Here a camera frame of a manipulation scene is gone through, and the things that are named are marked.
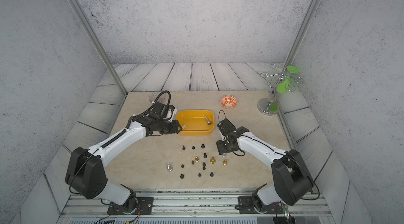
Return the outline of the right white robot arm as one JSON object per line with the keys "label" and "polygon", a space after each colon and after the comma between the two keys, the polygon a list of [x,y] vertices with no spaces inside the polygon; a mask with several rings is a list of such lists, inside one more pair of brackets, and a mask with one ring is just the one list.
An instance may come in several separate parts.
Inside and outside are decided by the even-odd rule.
{"label": "right white robot arm", "polygon": [[257,211],[263,212],[264,208],[277,203],[293,206],[300,200],[310,201],[305,195],[317,185],[298,151],[272,146],[245,127],[235,128],[222,123],[217,127],[222,138],[216,143],[219,154],[248,152],[271,169],[273,183],[259,187],[252,194]]}

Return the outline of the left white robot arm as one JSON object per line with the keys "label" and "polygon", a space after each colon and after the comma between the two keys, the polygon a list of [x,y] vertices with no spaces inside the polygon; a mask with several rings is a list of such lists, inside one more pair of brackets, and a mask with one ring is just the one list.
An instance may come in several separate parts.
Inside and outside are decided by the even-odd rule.
{"label": "left white robot arm", "polygon": [[87,149],[76,148],[69,160],[65,182],[86,199],[110,201],[132,212],[137,207],[136,193],[110,182],[105,167],[137,141],[154,136],[178,134],[183,127],[177,120],[153,119],[145,115],[132,116],[118,133]]}

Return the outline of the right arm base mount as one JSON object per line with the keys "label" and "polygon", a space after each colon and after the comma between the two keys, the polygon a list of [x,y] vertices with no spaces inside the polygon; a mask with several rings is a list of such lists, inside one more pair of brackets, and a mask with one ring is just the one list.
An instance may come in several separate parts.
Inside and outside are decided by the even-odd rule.
{"label": "right arm base mount", "polygon": [[238,197],[235,209],[240,214],[276,214],[283,210],[283,205],[274,185],[265,184],[256,189],[251,196]]}

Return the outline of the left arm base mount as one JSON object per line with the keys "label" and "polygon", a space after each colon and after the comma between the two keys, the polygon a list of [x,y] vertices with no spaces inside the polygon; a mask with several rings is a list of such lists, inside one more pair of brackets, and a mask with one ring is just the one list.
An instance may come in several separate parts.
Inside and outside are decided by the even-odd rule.
{"label": "left arm base mount", "polygon": [[123,205],[110,203],[108,206],[108,215],[151,215],[153,209],[153,197],[138,197],[135,193],[131,194]]}

